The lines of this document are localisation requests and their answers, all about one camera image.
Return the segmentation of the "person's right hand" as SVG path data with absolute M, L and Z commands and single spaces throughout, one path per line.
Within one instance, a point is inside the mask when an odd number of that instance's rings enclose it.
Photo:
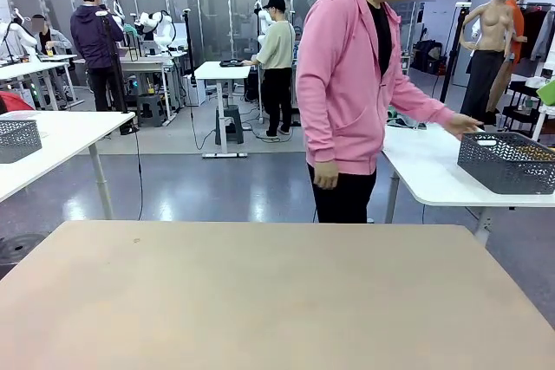
M 333 190 L 337 186 L 339 171 L 335 160 L 316 162 L 313 184 L 323 190 Z

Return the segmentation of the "person's left hand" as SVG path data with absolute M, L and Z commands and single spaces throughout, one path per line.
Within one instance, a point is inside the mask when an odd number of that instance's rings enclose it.
M 483 123 L 465 114 L 453 114 L 443 125 L 443 128 L 454 136 L 473 133 L 482 127 Z

